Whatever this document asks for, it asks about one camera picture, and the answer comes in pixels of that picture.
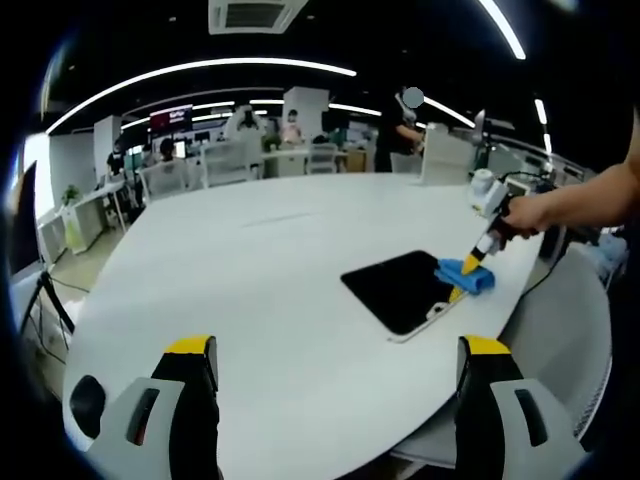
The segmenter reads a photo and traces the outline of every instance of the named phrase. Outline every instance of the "tablet screen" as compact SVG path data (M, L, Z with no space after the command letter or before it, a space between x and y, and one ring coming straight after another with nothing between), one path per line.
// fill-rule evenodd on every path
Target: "tablet screen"
M342 282L385 327L406 335L448 306L453 286L434 272L438 260L415 251L342 275Z

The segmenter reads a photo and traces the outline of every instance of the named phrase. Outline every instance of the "human arm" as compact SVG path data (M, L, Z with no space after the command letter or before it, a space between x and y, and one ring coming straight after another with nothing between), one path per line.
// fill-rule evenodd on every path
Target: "human arm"
M562 187L511 201L507 223L521 230L544 231L552 225L603 227L620 225L640 206L640 121L624 163L581 185Z
M398 135L401 135L414 143L420 143L423 140L423 135L420 132L416 132L409 127L405 127L404 125L397 125L396 132L398 132Z

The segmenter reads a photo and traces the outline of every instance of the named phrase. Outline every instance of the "chair backrest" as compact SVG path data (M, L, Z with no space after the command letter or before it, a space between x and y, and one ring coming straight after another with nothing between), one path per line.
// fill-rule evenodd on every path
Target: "chair backrest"
M203 145L200 159L205 170L207 187L250 180L251 171L240 141L215 142Z
M524 377L540 380L567 408L582 436L611 368L609 301L589 262L568 250L513 313L501 340Z
M160 162L143 168L139 174L149 203L187 190L187 166L184 160Z
M391 152L391 171L393 173L420 175L422 158L419 155L403 155Z
M319 143L309 148L307 175L337 173L336 153L338 146L333 143Z
M447 132L427 130L423 151L425 168L433 163L469 168L474 152L475 148L470 142Z

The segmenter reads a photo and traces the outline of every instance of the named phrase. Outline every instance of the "human hand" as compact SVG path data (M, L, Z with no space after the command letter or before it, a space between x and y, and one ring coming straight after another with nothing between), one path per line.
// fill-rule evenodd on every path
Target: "human hand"
M515 197L509 202L506 223L527 238L532 233L544 232L549 228L547 221L547 196Z

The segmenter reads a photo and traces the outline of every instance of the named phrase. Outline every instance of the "white pillar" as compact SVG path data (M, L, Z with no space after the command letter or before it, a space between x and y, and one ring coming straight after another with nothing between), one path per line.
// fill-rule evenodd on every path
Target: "white pillar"
M103 118L93 126L93 161L96 165L96 180L107 173L107 158L113 151L113 143L120 136L122 119L116 116Z
M322 112L328 109L329 90L293 87L284 94L282 124L286 124L289 110L297 110L302 138L311 142L322 133Z

